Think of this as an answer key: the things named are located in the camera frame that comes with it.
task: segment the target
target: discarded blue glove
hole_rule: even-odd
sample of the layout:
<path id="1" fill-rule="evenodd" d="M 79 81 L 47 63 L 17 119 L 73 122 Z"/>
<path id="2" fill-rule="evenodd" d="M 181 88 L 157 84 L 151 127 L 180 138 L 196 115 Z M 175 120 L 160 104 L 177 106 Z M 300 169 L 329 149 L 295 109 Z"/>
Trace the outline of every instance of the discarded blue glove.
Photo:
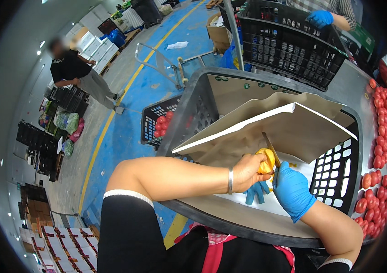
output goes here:
<path id="1" fill-rule="evenodd" d="M 263 204 L 265 202 L 265 199 L 263 198 L 263 192 L 266 192 L 267 194 L 270 193 L 266 181 L 256 182 L 248 190 L 243 192 L 243 194 L 247 195 L 245 199 L 245 204 L 251 205 L 254 201 L 254 195 L 257 195 L 257 200 L 259 200 L 259 204 Z"/>
<path id="2" fill-rule="evenodd" d="M 287 161 L 283 161 L 278 170 L 275 169 L 273 191 L 294 223 L 300 220 L 316 201 L 315 196 L 309 192 L 307 178 L 291 169 Z"/>
<path id="3" fill-rule="evenodd" d="M 316 26 L 317 28 L 323 28 L 326 25 L 333 23 L 333 15 L 331 12 L 326 10 L 317 10 L 312 12 L 308 17 L 309 23 Z"/>

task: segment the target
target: black t-shirt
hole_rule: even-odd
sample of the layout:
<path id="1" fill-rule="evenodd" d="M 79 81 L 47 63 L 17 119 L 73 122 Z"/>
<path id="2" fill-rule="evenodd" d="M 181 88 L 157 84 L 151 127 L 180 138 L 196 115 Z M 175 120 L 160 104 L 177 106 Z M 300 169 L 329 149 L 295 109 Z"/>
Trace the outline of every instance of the black t-shirt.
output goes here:
<path id="1" fill-rule="evenodd" d="M 98 273 L 200 273 L 207 248 L 207 231 L 198 226 L 179 243 L 165 250 L 151 200 L 129 190 L 111 190 L 104 194 Z M 317 272 L 348 272 L 351 262 L 341 260 L 329 261 Z M 217 272 L 289 273 L 290 270 L 284 253 L 272 245 L 236 238 L 223 243 Z"/>
<path id="2" fill-rule="evenodd" d="M 51 62 L 51 75 L 55 83 L 62 79 L 71 80 L 83 78 L 92 68 L 78 57 L 78 52 L 70 49 L 65 57 Z"/>

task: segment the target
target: metal pole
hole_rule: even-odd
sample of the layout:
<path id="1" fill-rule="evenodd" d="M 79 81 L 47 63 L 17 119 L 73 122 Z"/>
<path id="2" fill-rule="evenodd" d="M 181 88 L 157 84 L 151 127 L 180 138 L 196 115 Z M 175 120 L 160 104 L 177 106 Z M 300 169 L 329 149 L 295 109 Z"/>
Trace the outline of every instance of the metal pole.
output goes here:
<path id="1" fill-rule="evenodd" d="M 231 5 L 230 0 L 224 0 L 224 7 L 227 11 L 227 19 L 229 20 L 231 33 L 233 34 L 234 45 L 236 46 L 239 70 L 244 71 L 244 59 L 242 57 L 242 47 L 239 40 L 238 26 L 236 25 L 236 19 L 234 19 L 233 6 Z"/>

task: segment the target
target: knife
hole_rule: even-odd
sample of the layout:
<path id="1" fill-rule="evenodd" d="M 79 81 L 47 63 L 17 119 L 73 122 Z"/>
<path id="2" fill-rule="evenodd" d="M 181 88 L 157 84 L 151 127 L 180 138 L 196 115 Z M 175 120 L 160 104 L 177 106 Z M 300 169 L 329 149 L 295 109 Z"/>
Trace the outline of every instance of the knife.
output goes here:
<path id="1" fill-rule="evenodd" d="M 264 138 L 265 141 L 266 141 L 266 145 L 267 145 L 268 149 L 270 149 L 270 150 L 273 151 L 274 157 L 275 157 L 275 159 L 276 159 L 275 165 L 276 165 L 277 168 L 279 168 L 279 167 L 281 166 L 281 163 L 280 163 L 280 160 L 278 159 L 277 153 L 276 153 L 276 151 L 274 150 L 274 147 L 273 147 L 271 141 L 269 141 L 269 139 L 268 139 L 268 137 L 266 136 L 266 133 L 265 133 L 265 132 L 262 132 L 262 135 L 263 135 L 263 138 Z"/>

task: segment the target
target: blue floor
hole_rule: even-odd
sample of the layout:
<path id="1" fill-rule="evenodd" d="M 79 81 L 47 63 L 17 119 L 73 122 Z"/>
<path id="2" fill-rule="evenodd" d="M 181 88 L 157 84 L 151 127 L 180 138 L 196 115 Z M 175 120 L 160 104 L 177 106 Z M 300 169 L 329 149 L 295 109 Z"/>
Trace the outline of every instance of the blue floor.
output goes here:
<path id="1" fill-rule="evenodd" d="M 198 3 L 200 2 L 191 2 L 184 8 L 176 9 L 171 16 L 163 20 L 146 44 L 155 47 L 170 29 L 189 11 L 194 9 Z M 177 62 L 179 56 L 185 59 L 212 50 L 213 43 L 208 37 L 205 25 L 207 19 L 219 10 L 216 8 L 208 10 L 205 4 L 201 3 L 159 46 L 158 50 L 173 63 Z M 166 50 L 169 44 L 178 41 L 188 41 L 189 44 L 186 48 Z M 149 52 L 149 49 L 144 48 L 139 53 L 139 58 L 144 60 Z M 155 55 L 151 57 L 148 63 L 155 65 Z M 177 90 L 172 82 L 157 71 L 145 66 L 122 100 L 126 107 L 125 112 L 122 115 L 115 115 L 113 119 L 107 117 L 110 124 L 94 161 L 85 189 L 82 211 L 80 211 L 87 224 L 94 224 L 99 227 L 103 194 L 115 166 L 126 159 L 154 156 L 156 154 L 152 146 L 140 143 L 142 109 L 162 99 L 181 94 L 181 92 L 182 90 Z M 103 133 L 104 125 L 105 123 L 101 125 L 99 135 L 94 141 L 93 151 L 96 149 L 98 139 Z M 162 235 L 165 237 L 176 213 L 156 202 L 155 211 Z M 188 225 L 191 223 L 191 220 L 185 223 L 182 233 L 187 230 Z"/>

